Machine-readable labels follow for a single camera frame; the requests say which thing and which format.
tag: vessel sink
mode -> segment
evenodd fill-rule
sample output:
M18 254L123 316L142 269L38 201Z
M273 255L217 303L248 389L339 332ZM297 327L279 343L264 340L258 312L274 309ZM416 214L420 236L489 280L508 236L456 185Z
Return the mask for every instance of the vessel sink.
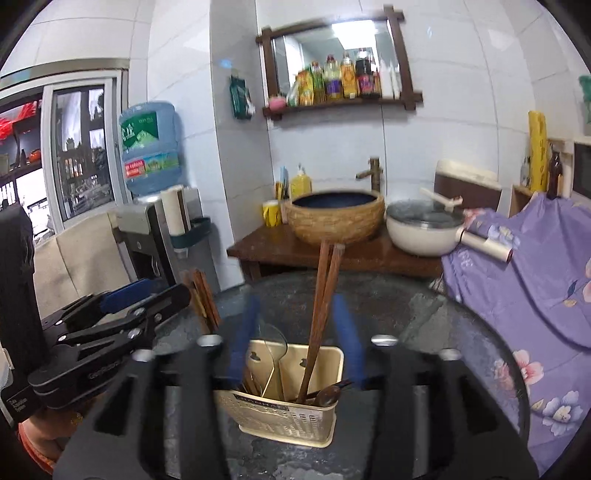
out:
M324 190L286 206L295 235L310 244L351 244L369 238L384 221L384 197L364 190Z

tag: white bottle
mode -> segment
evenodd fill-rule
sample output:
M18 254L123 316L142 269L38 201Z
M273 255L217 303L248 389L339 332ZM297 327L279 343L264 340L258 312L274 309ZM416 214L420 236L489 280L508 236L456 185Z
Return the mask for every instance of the white bottle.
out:
M394 98L394 89L392 88L392 76L390 69L386 66L386 62L379 61L379 75L382 80L382 97Z
M394 89L394 98L400 98L401 86L398 83L398 75L396 74L396 69L394 68L392 63L390 63L390 78L392 81L392 88Z

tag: wooden mirror frame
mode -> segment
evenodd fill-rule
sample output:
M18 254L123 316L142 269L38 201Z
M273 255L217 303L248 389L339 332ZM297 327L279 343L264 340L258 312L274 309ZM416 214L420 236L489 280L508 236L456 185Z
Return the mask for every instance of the wooden mirror frame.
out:
M373 20L385 21L388 25L388 31L394 43L394 50L400 65L401 78L401 93L400 98L397 99L343 99L341 102L327 102L322 105L313 105L306 107L292 107L295 110L304 110L317 108L328 108L337 105L361 105L367 103L390 104L390 105L404 105L404 108L409 111L417 109L417 103L423 102L423 93L415 91L413 88L413 77L410 73L410 64L408 62L408 55L404 38L402 37L402 30L400 29L400 22L404 22L404 13L401 10L395 10L392 5L384 5L383 11L373 12L370 14L361 14L354 17L333 17L333 18L319 18L316 20L309 20L305 22L288 25L286 27L272 30L270 27L265 27L261 31L261 35L257 36L256 42L262 46L263 57L265 61L265 74L267 77L267 95L268 98L279 95L279 80L277 78L277 64L275 62L275 51L273 49L273 40L286 35L294 35L296 33L305 32L308 30L315 30L317 28L329 27L334 23L352 22L357 20ZM268 108L264 109L264 114L267 117L275 120L281 118L278 112L271 112Z

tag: beige chair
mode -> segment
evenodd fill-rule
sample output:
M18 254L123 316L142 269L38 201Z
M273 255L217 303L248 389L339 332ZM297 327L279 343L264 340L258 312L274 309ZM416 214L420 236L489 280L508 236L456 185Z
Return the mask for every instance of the beige chair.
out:
M37 245L33 279L41 318L133 281L113 237L115 226L114 214L101 213Z

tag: blue gripper pad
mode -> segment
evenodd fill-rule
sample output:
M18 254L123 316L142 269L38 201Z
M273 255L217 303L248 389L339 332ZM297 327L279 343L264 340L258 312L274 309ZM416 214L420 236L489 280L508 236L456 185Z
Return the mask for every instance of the blue gripper pad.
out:
M340 347L345 354L349 378L357 385L365 380L365 349L361 344L353 316L341 294L332 301L333 321Z
M100 302L103 314L117 313L157 292L157 280L143 278L119 290L106 293Z
M230 361L227 370L227 377L237 383L242 382L244 366L246 364L246 351L255 334L257 319L261 311L261 301L255 295L250 295L242 314L242 321L238 323L235 333L229 340Z

